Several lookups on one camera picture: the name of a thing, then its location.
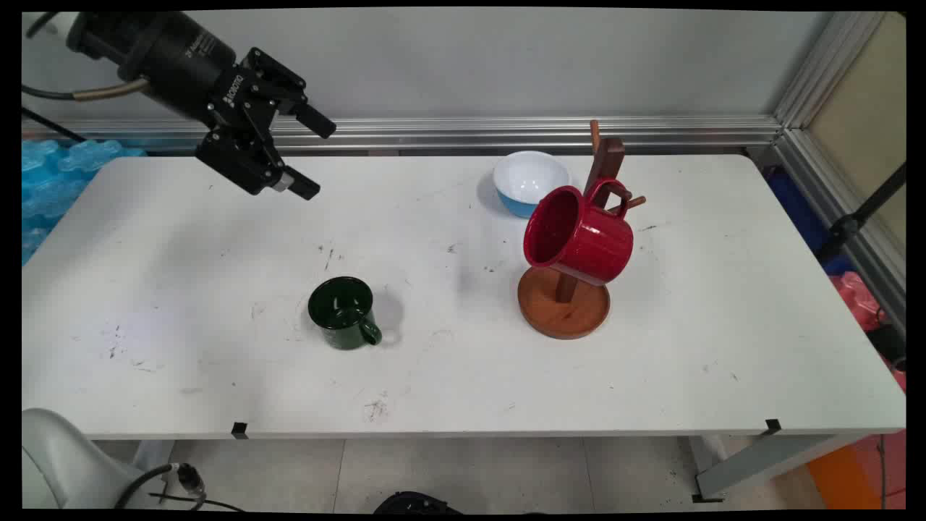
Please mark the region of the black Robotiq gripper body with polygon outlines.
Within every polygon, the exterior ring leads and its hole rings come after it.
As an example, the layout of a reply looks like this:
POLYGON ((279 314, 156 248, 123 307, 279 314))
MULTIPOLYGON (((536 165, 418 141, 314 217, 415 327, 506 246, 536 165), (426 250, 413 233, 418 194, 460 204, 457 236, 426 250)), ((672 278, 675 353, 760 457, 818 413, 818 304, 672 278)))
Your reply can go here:
POLYGON ((208 128, 250 128, 240 89, 252 77, 252 55, 235 50, 182 11, 82 11, 67 47, 106 57, 125 82, 145 79, 145 94, 208 128))

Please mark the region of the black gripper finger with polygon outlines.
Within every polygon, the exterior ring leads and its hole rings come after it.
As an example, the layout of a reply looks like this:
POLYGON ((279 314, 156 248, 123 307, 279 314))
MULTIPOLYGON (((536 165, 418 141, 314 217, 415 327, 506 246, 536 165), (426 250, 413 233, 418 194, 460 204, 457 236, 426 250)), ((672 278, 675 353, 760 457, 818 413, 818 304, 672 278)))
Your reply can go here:
POLYGON ((322 139, 335 133, 336 124, 308 101, 305 80, 297 73, 257 47, 246 54, 245 69, 255 76, 252 96, 273 103, 280 114, 293 116, 322 139))
POLYGON ((211 128, 195 149, 195 158, 249 195, 266 188, 291 191, 310 200, 321 186, 285 163, 274 144, 275 103, 209 103, 211 128))

